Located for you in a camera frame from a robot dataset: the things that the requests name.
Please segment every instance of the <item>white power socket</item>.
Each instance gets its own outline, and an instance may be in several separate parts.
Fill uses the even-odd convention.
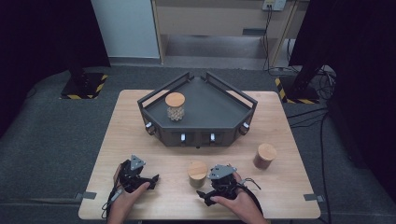
[[[270,8],[273,11],[282,11],[285,8],[286,0],[264,0],[262,4],[262,10],[269,11]]]

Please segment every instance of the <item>black stand base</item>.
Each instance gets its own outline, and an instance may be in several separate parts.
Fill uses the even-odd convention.
[[[280,98],[284,103],[292,104],[318,104],[319,97],[312,87],[307,87],[304,91],[296,92],[293,86],[295,77],[279,77],[276,79],[276,86],[279,90]]]
[[[70,77],[61,93],[61,99],[94,99],[103,88],[107,75],[103,73],[85,73],[85,85],[77,85]]]

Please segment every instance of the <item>round wooden lid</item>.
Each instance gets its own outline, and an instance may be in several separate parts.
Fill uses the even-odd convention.
[[[191,179],[204,179],[207,175],[207,166],[202,161],[194,161],[189,166],[188,174]]]
[[[263,143],[258,149],[260,157],[265,161],[272,161],[276,158],[276,149],[270,144]]]
[[[181,94],[180,92],[172,92],[168,94],[165,98],[165,102],[167,105],[171,107],[178,107],[184,104],[184,101],[186,99],[184,98],[184,95]]]

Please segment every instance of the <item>person's right hand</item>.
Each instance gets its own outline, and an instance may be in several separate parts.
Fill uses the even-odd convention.
[[[237,173],[233,173],[233,177],[238,183],[242,180],[241,176]],[[210,200],[227,207],[247,224],[268,223],[259,208],[257,208],[256,204],[246,192],[242,189],[237,189],[236,194],[237,196],[234,200],[229,200],[221,196],[211,197]]]

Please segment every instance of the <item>glass jar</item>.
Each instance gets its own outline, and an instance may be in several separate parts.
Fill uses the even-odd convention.
[[[185,100],[184,95],[180,92],[172,92],[166,96],[167,115],[170,120],[179,121],[183,119]]]

